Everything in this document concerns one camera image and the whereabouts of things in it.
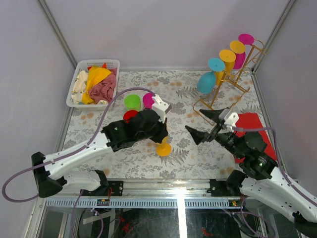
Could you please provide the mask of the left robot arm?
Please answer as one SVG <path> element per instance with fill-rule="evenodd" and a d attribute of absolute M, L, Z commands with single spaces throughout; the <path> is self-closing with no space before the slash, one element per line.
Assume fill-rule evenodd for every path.
<path fill-rule="evenodd" d="M 109 183 L 102 170 L 76 172 L 74 169 L 97 156 L 130 148 L 141 140 L 162 143 L 168 136 L 166 124 L 166 113 L 144 109 L 130 120 L 111 122 L 91 141 L 86 140 L 54 154 L 33 154 L 31 160 L 39 197 L 51 197 L 61 191 L 106 196 Z"/>

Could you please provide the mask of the red plastic wine glass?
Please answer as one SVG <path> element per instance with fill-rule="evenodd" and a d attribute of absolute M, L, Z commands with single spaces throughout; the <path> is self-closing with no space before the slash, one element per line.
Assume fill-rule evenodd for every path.
<path fill-rule="evenodd" d="M 127 111 L 124 115 L 123 115 L 123 120 L 126 122 L 126 123 L 129 123 L 129 121 L 135 117 L 137 115 L 138 111 L 136 110 L 129 110 Z"/>

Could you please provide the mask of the green plastic wine glass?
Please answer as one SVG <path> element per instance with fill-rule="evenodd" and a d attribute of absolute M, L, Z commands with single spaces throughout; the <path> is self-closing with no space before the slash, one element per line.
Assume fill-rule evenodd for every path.
<path fill-rule="evenodd" d="M 141 98 L 136 94 L 131 94 L 125 97 L 124 104 L 127 111 L 141 109 Z"/>

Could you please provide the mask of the teal plastic wine glass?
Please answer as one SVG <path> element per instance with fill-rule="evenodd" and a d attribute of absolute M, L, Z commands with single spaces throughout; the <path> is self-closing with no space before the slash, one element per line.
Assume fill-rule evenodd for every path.
<path fill-rule="evenodd" d="M 225 69 L 224 62 L 219 58 L 209 59 L 208 66 L 210 71 L 204 73 L 197 83 L 197 89 L 202 94 L 209 94 L 213 90 L 216 84 L 215 72 L 222 72 Z"/>

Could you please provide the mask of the magenta plastic wine glass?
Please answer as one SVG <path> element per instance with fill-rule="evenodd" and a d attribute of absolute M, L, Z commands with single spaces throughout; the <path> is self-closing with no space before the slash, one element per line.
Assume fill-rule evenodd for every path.
<path fill-rule="evenodd" d="M 153 99 L 153 94 L 152 93 L 147 93 L 143 96 L 142 98 L 143 100 L 143 105 L 144 108 L 146 109 L 152 109 L 153 104 L 155 103 L 154 99 Z"/>

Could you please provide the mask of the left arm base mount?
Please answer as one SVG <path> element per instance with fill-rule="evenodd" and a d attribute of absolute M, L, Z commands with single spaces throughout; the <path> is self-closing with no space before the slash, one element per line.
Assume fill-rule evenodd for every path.
<path fill-rule="evenodd" d="M 94 196 L 119 197 L 123 195 L 124 182 L 120 180 L 108 181 L 103 171 L 96 170 L 100 186 L 92 192 Z"/>

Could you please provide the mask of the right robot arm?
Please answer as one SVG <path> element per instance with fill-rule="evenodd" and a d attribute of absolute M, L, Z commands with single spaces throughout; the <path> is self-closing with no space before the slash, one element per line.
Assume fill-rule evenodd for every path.
<path fill-rule="evenodd" d="M 234 170 L 226 180 L 230 195 L 254 198 L 271 207 L 292 222 L 308 238 L 317 236 L 317 198 L 294 181 L 265 149 L 267 143 L 260 132 L 263 128 L 241 128 L 239 116 L 229 108 L 200 110 L 216 123 L 211 132 L 186 126 L 196 145 L 216 141 L 235 158 L 243 159 L 240 170 Z"/>

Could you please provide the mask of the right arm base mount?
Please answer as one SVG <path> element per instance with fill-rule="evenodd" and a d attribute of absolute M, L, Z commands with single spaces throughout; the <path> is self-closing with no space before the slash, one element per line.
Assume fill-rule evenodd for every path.
<path fill-rule="evenodd" d="M 226 180 L 210 179 L 207 193 L 212 197 L 241 196 L 240 187 L 247 175 L 239 170 L 233 170 Z"/>

